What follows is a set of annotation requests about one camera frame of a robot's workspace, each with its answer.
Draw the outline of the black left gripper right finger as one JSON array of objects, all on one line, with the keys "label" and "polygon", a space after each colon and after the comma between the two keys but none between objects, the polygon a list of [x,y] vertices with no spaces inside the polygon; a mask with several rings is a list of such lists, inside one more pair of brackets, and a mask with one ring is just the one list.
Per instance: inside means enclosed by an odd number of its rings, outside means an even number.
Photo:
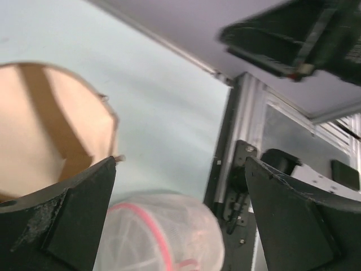
[{"label": "black left gripper right finger", "polygon": [[269,270],[360,270],[360,201],[255,158],[245,178]]}]

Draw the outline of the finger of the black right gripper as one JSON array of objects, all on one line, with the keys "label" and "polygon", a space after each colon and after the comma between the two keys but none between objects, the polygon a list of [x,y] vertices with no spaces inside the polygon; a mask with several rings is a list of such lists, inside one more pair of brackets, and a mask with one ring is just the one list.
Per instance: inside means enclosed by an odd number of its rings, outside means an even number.
[{"label": "finger of the black right gripper", "polygon": [[218,39],[228,53],[300,81],[314,72],[313,51],[335,12],[335,1],[286,1],[224,27]]}]

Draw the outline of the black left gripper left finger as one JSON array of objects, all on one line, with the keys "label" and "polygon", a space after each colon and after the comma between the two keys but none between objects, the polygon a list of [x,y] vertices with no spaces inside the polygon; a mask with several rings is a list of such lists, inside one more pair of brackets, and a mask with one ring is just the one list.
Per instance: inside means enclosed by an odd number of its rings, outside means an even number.
[{"label": "black left gripper left finger", "polygon": [[1,270],[92,270],[115,176],[110,156],[1,203]]}]

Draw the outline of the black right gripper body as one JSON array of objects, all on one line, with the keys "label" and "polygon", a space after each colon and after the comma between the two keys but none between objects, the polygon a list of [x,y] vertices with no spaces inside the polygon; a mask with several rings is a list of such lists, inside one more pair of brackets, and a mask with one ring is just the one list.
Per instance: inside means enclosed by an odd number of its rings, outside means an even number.
[{"label": "black right gripper body", "polygon": [[312,30],[319,32],[305,63],[313,76],[328,72],[360,84],[360,1],[306,1]]}]

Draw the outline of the beige cylindrical zipper bag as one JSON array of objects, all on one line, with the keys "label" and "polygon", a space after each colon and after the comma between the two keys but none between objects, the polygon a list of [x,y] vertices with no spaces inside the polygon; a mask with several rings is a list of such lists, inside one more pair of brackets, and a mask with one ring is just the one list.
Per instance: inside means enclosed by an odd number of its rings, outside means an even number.
[{"label": "beige cylindrical zipper bag", "polygon": [[73,177],[118,152],[107,95],[52,64],[1,65],[1,201]]}]

